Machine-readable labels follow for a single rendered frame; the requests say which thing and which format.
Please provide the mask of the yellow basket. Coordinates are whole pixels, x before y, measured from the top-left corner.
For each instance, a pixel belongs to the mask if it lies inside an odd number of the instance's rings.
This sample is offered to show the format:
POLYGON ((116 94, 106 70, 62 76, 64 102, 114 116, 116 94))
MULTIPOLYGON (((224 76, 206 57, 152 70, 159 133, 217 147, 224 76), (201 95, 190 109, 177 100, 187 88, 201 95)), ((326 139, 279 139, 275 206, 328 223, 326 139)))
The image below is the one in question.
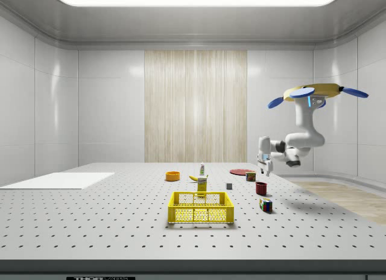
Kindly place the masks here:
POLYGON ((168 223, 233 223, 234 205, 226 192, 174 191, 168 223))

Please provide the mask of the white board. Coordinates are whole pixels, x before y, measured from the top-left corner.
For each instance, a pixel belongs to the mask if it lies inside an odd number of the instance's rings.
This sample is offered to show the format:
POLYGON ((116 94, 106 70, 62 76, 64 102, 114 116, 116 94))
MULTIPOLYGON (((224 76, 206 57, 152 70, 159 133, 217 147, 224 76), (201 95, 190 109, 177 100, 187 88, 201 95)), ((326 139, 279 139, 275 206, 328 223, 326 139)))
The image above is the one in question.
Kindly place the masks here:
POLYGON ((85 189, 112 175, 114 173, 51 173, 2 186, 0 189, 85 189))

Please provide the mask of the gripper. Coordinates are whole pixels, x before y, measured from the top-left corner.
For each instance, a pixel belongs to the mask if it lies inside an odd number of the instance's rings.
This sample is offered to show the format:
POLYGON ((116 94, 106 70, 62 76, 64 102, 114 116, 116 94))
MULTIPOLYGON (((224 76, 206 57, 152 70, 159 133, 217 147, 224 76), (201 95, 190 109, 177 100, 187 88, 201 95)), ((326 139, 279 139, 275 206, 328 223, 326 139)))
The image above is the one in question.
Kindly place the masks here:
POLYGON ((257 166, 260 168, 261 173, 266 175, 267 177, 270 175, 270 173, 273 170, 273 163, 271 159, 264 159, 264 160, 257 159, 257 166))

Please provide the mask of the drone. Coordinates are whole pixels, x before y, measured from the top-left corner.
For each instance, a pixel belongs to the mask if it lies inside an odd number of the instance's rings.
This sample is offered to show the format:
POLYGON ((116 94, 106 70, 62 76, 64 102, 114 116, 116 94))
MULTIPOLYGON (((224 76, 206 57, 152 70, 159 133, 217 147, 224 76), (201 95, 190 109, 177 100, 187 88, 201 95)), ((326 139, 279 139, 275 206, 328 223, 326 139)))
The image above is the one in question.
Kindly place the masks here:
POLYGON ((272 109, 281 104, 284 100, 294 101, 296 98, 310 97, 311 95, 318 95, 330 98, 339 95, 341 92, 360 98, 367 98, 369 96, 365 92, 348 87, 339 86, 335 83, 309 84, 287 89, 283 93, 282 97, 276 98, 271 101, 268 104, 268 108, 272 109))

